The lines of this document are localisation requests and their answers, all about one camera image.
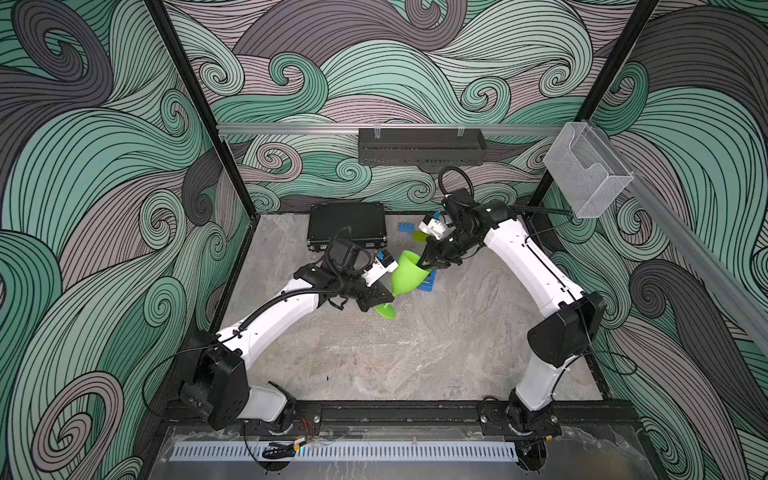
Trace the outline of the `green plastic wine glass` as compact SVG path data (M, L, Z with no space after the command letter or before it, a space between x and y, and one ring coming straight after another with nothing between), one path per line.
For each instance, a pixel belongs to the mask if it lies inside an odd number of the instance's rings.
M392 292L394 297L404 295L416 290L421 282L431 272L420 268L417 263L419 256L409 250L401 253L397 261L398 268L393 273L385 274L380 281ZM373 307L377 313L387 319L393 319L396 311L392 302Z

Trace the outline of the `clear bubble wrap sheet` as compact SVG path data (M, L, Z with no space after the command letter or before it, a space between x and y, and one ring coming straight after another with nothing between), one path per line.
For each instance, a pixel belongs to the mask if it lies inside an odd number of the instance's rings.
M396 399L420 365L424 333L403 317L317 313L280 337L289 385L303 398Z

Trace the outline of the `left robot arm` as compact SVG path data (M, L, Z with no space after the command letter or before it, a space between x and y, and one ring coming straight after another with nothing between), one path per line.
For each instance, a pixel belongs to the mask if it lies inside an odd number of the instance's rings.
M296 399L285 389L252 385L247 376L259 356L298 320L331 298L353 299L361 311L390 303L393 294L381 278L395 272L396 261L379 261L361 274L335 274L328 266L306 264L272 299L250 316L215 334L197 335L187 354L180 398L212 429L237 420L261 421L285 431L293 421Z

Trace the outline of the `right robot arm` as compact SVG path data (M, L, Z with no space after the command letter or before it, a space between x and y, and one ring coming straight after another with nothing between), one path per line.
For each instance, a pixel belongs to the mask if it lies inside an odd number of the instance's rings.
M425 270L463 262L472 248L495 253L526 288L543 320L527 333L531 350L522 379L507 407L511 429L544 435L555 425L551 405L568 368L584 356L606 310L603 297L563 273L533 240L518 213L500 201L486 204L444 198L448 219L427 215L418 229L427 235L418 265Z

